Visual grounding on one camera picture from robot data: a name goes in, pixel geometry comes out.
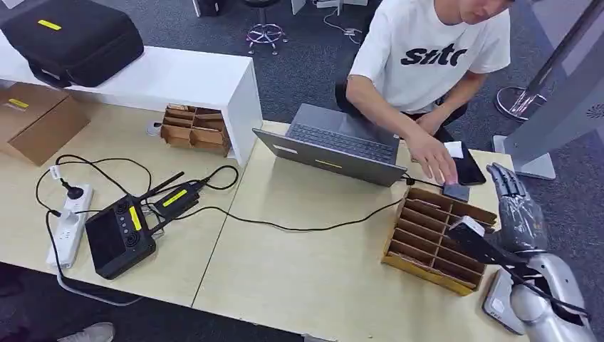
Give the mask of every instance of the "robot finger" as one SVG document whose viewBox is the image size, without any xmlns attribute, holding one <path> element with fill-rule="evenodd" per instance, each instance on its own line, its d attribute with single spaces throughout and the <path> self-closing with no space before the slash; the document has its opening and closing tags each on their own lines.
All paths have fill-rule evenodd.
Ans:
<svg viewBox="0 0 604 342">
<path fill-rule="evenodd" d="M 507 181 L 507 185 L 508 188 L 510 190 L 510 195 L 511 196 L 525 196 L 526 192 L 521 191 L 520 190 L 520 180 L 518 179 L 518 177 L 516 176 L 516 173 L 510 169 L 508 169 L 507 167 L 504 167 L 501 164 L 498 163 L 494 163 L 493 164 L 495 167 L 497 167 L 497 169 L 499 170 L 499 172 L 502 173 L 502 175 L 504 176 L 504 179 Z"/>
<path fill-rule="evenodd" d="M 508 173 L 508 169 L 506 169 L 503 165 L 498 164 L 496 162 L 493 163 L 493 167 L 495 167 L 495 169 L 497 169 L 499 174 L 501 174 L 501 178 L 503 178 L 503 180 L 504 180 L 504 185 L 508 189 L 508 193 L 509 193 L 508 196 L 510 196 L 510 197 L 517 196 L 518 188 L 516 187 L 516 184 L 514 184 L 514 181 L 511 179 L 510 174 Z"/>
<path fill-rule="evenodd" d="M 491 179 L 493 180 L 493 183 L 495 183 L 495 189 L 497 190 L 499 198 L 509 196 L 508 187 L 504 184 L 504 178 L 499 170 L 493 165 L 487 165 L 486 171 L 491 174 Z"/>
</svg>

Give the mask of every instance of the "gray carpet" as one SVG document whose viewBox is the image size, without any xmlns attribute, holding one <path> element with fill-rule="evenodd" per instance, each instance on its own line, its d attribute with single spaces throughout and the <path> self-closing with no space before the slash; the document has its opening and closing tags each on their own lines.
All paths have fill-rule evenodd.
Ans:
<svg viewBox="0 0 604 342">
<path fill-rule="evenodd" d="M 198 19 L 190 0 L 99 0 L 131 15 L 147 45 L 246 56 L 244 32 L 256 23 L 256 12 L 240 1 L 227 1 L 221 16 Z M 36 0 L 28 0 L 21 7 L 33 2 Z M 283 26 L 291 41 L 279 46 L 279 56 L 272 56 L 270 48 L 258 48 L 254 55 L 265 119 L 288 122 L 301 103 L 337 108 L 334 82 L 344 72 L 338 61 L 356 47 L 340 31 L 322 23 L 329 11 L 307 5 L 293 17 L 288 1 L 269 9 L 269 21 Z M 333 20 L 344 27 L 360 27 L 366 12 L 363 7 L 346 6 L 343 15 Z M 0 7 L 0 21 L 14 13 Z M 469 112 L 448 127 L 470 148 L 490 150 L 492 135 L 507 135 L 518 127 L 497 113 L 492 98 L 503 86 L 526 85 L 552 51 L 524 0 L 516 2 L 511 14 L 512 65 L 490 77 Z M 556 71 L 545 95 L 564 78 Z M 524 181 L 545 212 L 550 249 L 573 267 L 593 314 L 594 329 L 602 339 L 604 294 L 599 284 L 604 279 L 604 231 L 600 228 L 604 222 L 604 147 L 590 133 L 551 154 L 558 178 Z M 36 335 L 59 336 L 105 318 L 118 324 L 116 342 L 300 340 L 293 334 L 153 300 L 115 309 L 66 294 L 52 276 L 32 271 L 26 271 L 22 279 L 28 289 L 24 295 L 0 299 L 0 336 L 19 322 L 28 324 Z M 35 295 L 33 289 L 44 295 Z"/>
</svg>

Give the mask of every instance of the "laptop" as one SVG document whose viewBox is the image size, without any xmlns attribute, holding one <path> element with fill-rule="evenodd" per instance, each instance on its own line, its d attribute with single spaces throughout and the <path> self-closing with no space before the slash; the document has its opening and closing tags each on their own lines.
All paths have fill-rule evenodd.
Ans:
<svg viewBox="0 0 604 342">
<path fill-rule="evenodd" d="M 365 118 L 302 104 L 285 136 L 253 129 L 277 156 L 389 187 L 407 171 L 396 165 L 399 137 Z"/>
</svg>

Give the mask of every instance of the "cardboard box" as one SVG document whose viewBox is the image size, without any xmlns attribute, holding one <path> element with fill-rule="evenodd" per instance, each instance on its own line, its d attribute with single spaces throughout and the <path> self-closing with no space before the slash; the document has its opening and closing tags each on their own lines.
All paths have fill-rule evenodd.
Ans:
<svg viewBox="0 0 604 342">
<path fill-rule="evenodd" d="M 177 105 L 166 108 L 160 136 L 175 147 L 197 148 L 227 156 L 231 140 L 218 110 Z"/>
<path fill-rule="evenodd" d="M 0 151 L 38 166 L 89 122 L 63 91 L 25 83 L 0 90 Z"/>
<path fill-rule="evenodd" d="M 470 216 L 492 232 L 497 215 L 410 187 L 400 203 L 382 262 L 466 296 L 478 291 L 486 265 L 467 256 L 445 231 Z"/>
</svg>

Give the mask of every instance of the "printed text on t-shirt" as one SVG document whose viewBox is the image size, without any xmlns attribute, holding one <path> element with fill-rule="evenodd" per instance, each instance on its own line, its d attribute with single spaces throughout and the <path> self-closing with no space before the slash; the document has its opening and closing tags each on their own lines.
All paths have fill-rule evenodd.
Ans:
<svg viewBox="0 0 604 342">
<path fill-rule="evenodd" d="M 451 64 L 456 66 L 459 57 L 468 51 L 467 48 L 455 51 L 454 44 L 450 44 L 442 51 L 431 50 L 428 51 L 425 48 L 414 48 L 407 51 L 407 58 L 401 58 L 400 63 L 404 66 L 410 66 L 412 64 L 434 64 L 438 62 L 441 66 Z"/>
</svg>

